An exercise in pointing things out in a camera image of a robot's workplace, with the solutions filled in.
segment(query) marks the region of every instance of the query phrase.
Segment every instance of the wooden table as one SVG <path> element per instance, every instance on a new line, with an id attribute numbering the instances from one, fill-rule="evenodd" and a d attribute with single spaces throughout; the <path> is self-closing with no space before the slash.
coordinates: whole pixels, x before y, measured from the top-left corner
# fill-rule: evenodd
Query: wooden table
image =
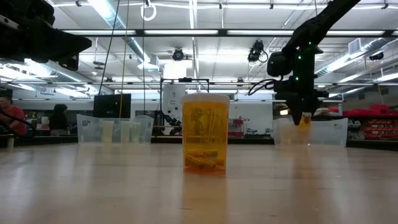
<path id="1" fill-rule="evenodd" d="M 182 146 L 40 146 L 0 154 L 0 223 L 397 223 L 398 153 L 230 145 L 224 176 Z"/>

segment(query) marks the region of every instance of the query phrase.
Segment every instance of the transparent storage bin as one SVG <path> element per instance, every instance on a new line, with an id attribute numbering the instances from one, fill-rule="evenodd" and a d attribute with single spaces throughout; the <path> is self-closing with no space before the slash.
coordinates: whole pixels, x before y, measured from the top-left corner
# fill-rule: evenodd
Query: transparent storage bin
<path id="1" fill-rule="evenodd" d="M 296 126 L 291 119 L 272 122 L 275 145 L 323 144 L 346 146 L 348 118 L 331 121 L 312 121 L 308 127 Z"/>
<path id="2" fill-rule="evenodd" d="M 79 144 L 149 144 L 153 126 L 154 119 L 146 115 L 139 115 L 134 119 L 77 115 Z"/>

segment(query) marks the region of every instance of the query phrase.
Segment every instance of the table surface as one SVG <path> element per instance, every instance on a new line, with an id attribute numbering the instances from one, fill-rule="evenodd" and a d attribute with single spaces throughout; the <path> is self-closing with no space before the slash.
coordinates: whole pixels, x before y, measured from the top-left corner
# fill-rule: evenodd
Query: table surface
<path id="1" fill-rule="evenodd" d="M 184 174 L 182 146 L 0 153 L 0 223 L 396 223 L 398 153 L 230 145 L 226 175 Z"/>

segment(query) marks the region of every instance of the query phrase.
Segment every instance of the red shirt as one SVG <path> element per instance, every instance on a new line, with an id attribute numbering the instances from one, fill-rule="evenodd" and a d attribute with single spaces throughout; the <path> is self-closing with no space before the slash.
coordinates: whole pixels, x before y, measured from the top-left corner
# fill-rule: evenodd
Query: red shirt
<path id="1" fill-rule="evenodd" d="M 24 111 L 17 106 L 12 106 L 5 112 L 11 116 L 16 117 L 16 118 L 25 119 Z M 5 122 L 7 125 L 10 125 L 15 121 L 9 117 L 4 116 L 3 114 L 0 114 L 0 120 Z M 26 124 L 18 122 L 18 124 L 15 127 L 13 127 L 13 130 L 19 134 L 26 134 Z"/>

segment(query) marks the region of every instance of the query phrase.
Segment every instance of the clear plastic bin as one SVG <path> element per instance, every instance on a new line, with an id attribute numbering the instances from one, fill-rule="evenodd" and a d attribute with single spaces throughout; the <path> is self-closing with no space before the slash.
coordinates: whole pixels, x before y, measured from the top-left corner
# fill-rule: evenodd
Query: clear plastic bin
<path id="1" fill-rule="evenodd" d="M 184 171 L 225 173 L 229 98 L 199 93 L 182 98 Z"/>
<path id="2" fill-rule="evenodd" d="M 310 126 L 296 126 L 291 119 L 281 118 L 272 122 L 275 145 L 323 144 L 346 146 L 348 119 L 312 121 Z"/>
<path id="3" fill-rule="evenodd" d="M 136 116 L 133 120 L 77 115 L 79 144 L 149 144 L 153 126 L 154 119 L 146 115 Z"/>

